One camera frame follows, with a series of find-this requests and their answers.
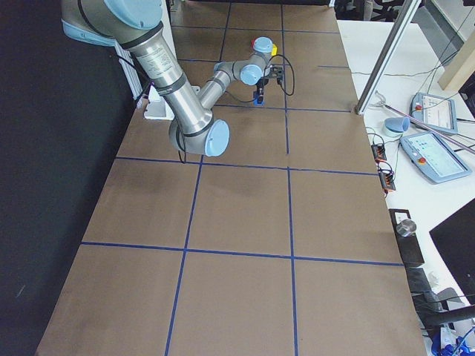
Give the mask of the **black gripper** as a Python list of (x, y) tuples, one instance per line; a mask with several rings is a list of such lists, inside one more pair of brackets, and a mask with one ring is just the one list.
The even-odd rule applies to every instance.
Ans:
[(258, 104), (264, 105), (265, 102), (265, 96), (264, 96), (264, 88), (267, 85), (267, 79), (266, 78), (261, 78), (259, 79), (257, 83), (257, 96), (256, 96), (256, 102)]

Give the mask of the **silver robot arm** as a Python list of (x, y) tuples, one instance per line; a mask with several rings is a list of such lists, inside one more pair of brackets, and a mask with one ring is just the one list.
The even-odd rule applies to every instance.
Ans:
[(258, 37), (247, 60), (220, 62), (196, 91), (163, 37), (160, 1), (62, 1), (65, 35), (80, 42), (131, 52), (174, 113), (168, 135), (183, 153), (220, 156), (229, 144), (229, 126), (212, 113), (233, 81), (255, 85), (269, 73), (274, 44)]

